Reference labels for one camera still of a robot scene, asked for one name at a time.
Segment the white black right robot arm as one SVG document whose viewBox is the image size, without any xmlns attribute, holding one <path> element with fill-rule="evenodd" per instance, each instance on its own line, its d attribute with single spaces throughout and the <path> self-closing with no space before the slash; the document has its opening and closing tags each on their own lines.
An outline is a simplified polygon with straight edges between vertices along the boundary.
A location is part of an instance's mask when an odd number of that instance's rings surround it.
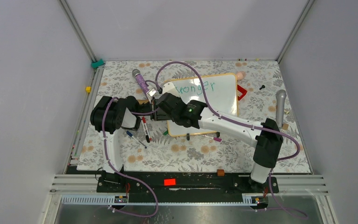
<svg viewBox="0 0 358 224">
<path fill-rule="evenodd" d="M 276 166 L 283 143 L 283 136 L 274 120 L 246 121 L 222 112 L 213 112 L 207 103 L 198 100 L 185 103 L 180 97 L 170 93 L 163 94 L 156 106 L 179 126 L 220 132 L 253 147 L 254 165 L 248 184 L 255 192 L 266 188 L 267 178 Z"/>
</svg>

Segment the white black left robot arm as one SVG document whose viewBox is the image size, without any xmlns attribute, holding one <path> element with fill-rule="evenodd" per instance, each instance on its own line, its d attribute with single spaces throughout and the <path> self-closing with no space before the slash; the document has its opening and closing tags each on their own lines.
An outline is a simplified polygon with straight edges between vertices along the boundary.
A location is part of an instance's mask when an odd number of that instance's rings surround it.
<svg viewBox="0 0 358 224">
<path fill-rule="evenodd" d="M 126 186 L 124 161 L 121 156 L 119 137 L 126 131 L 137 131 L 142 116 L 158 112 L 152 103 L 140 103 L 134 96 L 117 98 L 103 96 L 90 114 L 90 123 L 98 132 L 103 149 L 103 176 L 115 192 Z"/>
</svg>

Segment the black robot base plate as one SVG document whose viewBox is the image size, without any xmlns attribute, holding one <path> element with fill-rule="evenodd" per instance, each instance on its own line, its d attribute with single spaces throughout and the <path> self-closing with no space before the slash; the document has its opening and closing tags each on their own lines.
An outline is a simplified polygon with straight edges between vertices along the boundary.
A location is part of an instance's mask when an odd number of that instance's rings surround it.
<svg viewBox="0 0 358 224">
<path fill-rule="evenodd" d="M 164 179 L 175 178 L 175 186 L 164 186 Z M 119 183 L 104 180 L 103 172 L 98 179 L 98 193 L 122 193 L 124 196 L 135 196 L 136 202 L 155 202 L 164 200 L 180 202 L 212 202 L 217 199 L 231 201 L 235 196 L 264 196 L 266 193 L 278 193 L 277 179 L 260 184 L 251 180 L 250 175 L 225 173 L 184 173 L 184 172 L 124 172 Z"/>
</svg>

